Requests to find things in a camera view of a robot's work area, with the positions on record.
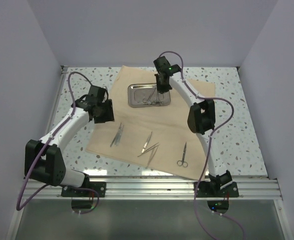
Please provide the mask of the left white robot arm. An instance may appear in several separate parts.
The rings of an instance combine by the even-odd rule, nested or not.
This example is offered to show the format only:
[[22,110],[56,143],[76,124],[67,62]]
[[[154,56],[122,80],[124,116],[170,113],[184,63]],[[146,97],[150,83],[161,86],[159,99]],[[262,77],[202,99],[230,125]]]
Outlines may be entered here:
[[40,140],[30,140],[25,149],[25,177],[50,186],[72,186],[79,196],[91,189],[83,172],[66,167],[63,151],[87,123],[114,121],[112,100],[105,88],[91,86],[88,94],[71,104],[65,117]]

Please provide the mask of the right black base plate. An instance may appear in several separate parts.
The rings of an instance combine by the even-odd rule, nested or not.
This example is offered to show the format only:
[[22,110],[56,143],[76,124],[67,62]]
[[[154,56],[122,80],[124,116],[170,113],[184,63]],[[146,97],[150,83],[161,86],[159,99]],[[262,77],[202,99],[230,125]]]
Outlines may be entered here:
[[239,197],[238,186],[235,181],[227,185],[219,186],[214,181],[200,181],[193,183],[196,198],[237,198]]

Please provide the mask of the steel instrument tray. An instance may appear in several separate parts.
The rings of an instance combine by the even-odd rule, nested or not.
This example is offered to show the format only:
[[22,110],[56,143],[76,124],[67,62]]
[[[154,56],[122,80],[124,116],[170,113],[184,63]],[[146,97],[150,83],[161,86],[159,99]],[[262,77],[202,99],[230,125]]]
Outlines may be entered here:
[[140,83],[129,85],[127,89],[128,105],[132,108],[162,107],[170,105],[170,92],[163,93],[165,97],[164,105],[144,105],[143,99],[148,98],[154,89],[157,91],[157,86],[155,83]]

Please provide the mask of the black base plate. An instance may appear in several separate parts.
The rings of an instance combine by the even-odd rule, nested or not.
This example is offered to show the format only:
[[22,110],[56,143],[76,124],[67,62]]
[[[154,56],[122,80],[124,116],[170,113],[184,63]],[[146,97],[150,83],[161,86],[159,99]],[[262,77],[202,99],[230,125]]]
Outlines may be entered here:
[[105,181],[90,181],[81,187],[67,186],[62,189],[61,196],[67,198],[100,197],[104,198],[107,189]]
[[193,183],[196,198],[237,198],[239,197],[238,186],[235,181],[227,185],[219,186],[214,181],[200,181]]

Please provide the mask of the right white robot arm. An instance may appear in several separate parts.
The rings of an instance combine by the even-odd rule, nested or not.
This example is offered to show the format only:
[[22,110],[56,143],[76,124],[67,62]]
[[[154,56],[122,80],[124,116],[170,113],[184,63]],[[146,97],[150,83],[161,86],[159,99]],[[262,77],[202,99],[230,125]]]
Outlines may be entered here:
[[199,138],[206,154],[206,166],[209,171],[208,187],[214,196],[221,196],[232,183],[232,177],[219,156],[219,150],[212,144],[215,131],[215,100],[220,98],[203,96],[183,76],[181,66],[172,65],[165,56],[159,56],[153,61],[157,73],[156,85],[159,93],[166,93],[175,89],[189,107],[187,125],[191,132]]

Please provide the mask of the aluminium rail frame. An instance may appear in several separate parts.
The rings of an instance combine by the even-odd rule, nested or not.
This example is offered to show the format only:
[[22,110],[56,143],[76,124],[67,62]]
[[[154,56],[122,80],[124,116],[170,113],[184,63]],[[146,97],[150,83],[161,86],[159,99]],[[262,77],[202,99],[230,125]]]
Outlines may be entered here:
[[[67,77],[72,71],[81,72],[94,85],[111,88],[116,81],[120,67],[64,67],[62,82],[49,120],[49,128],[58,126],[69,111],[71,97]],[[236,67],[187,67],[185,76],[196,83],[215,84],[215,93],[229,99],[235,108],[233,118],[227,126],[214,134],[212,145],[219,154],[237,183],[239,197],[236,200],[281,200],[277,180],[269,179],[256,138],[253,123],[244,97]],[[88,83],[79,76],[71,77],[72,90],[76,98],[88,92]],[[125,163],[99,153],[86,152],[86,146],[96,130],[93,122],[83,126],[66,146],[63,156],[67,168],[85,172],[92,182],[105,182],[108,199],[191,199],[193,180],[170,175],[167,172]]]

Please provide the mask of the beige cloth wrap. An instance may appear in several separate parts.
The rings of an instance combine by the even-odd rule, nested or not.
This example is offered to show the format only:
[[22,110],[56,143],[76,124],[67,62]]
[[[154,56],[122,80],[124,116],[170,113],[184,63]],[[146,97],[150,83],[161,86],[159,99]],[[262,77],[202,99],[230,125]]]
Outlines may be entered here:
[[[128,86],[154,83],[152,71],[122,66],[109,94],[113,102],[114,121],[94,126],[86,152],[126,163],[147,167],[151,151],[138,157],[152,133],[149,147],[160,143],[149,168],[176,176],[198,180],[205,163],[205,153],[198,137],[187,125],[189,107],[180,94],[170,91],[171,103],[167,106],[133,108],[128,105]],[[118,146],[110,147],[120,123],[124,130]],[[187,142],[185,161],[188,167],[177,165]]]

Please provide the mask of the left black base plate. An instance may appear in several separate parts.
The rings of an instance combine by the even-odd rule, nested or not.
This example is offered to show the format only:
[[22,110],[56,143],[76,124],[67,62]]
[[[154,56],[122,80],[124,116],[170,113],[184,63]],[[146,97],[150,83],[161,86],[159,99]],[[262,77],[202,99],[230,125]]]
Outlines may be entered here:
[[107,189],[105,181],[90,181],[81,187],[67,186],[62,189],[61,196],[67,198],[100,197],[104,198]]

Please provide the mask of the steel scissors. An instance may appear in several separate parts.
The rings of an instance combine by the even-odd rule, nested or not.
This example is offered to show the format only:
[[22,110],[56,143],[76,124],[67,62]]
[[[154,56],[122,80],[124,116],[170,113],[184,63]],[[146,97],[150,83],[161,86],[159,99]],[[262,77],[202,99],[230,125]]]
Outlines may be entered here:
[[183,167],[183,168],[187,168],[188,167],[188,163],[185,161],[186,149],[187,149],[187,142],[185,142],[185,144],[184,144],[184,148],[183,148],[183,153],[182,153],[181,160],[178,160],[177,161],[177,165],[179,167]]
[[156,89],[154,89],[148,98],[143,99],[143,104],[146,106],[151,106],[156,101],[156,98],[157,98],[157,91]]
[[164,100],[165,100],[164,94],[157,92],[157,98],[156,98],[156,101],[154,102],[153,106],[164,105]]

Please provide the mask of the steel tweezers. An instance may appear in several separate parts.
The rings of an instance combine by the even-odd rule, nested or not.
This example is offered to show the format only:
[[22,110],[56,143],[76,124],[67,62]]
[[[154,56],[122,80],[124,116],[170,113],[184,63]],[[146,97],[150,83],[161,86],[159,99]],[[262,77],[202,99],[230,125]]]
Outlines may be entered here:
[[145,154],[145,153],[147,153],[147,152],[153,150],[154,148],[158,147],[159,145],[160,145],[160,143],[156,143],[156,144],[154,144],[153,146],[151,146],[151,147],[149,147],[148,149],[144,150],[144,152],[140,153],[140,154],[138,155],[138,157],[140,157],[140,156],[142,156],[143,154]]
[[147,163],[147,167],[149,167],[151,161],[153,160],[153,158],[154,158],[154,156],[155,156],[155,154],[156,154],[156,152],[157,152],[158,147],[159,147],[159,146],[157,145],[157,146],[155,146],[155,147],[152,149],[152,151],[151,151],[151,155],[150,155],[149,160],[148,160],[148,163]]
[[146,142],[144,143],[144,146],[143,146],[143,148],[142,148],[142,150],[141,150],[141,153],[142,153],[142,154],[145,152],[145,150],[146,150],[146,148],[147,148],[147,146],[148,146],[148,143],[149,143],[149,141],[150,141],[150,139],[151,139],[151,137],[152,137],[152,133],[153,133],[153,132],[150,133],[150,135],[149,135],[148,138],[146,139]]

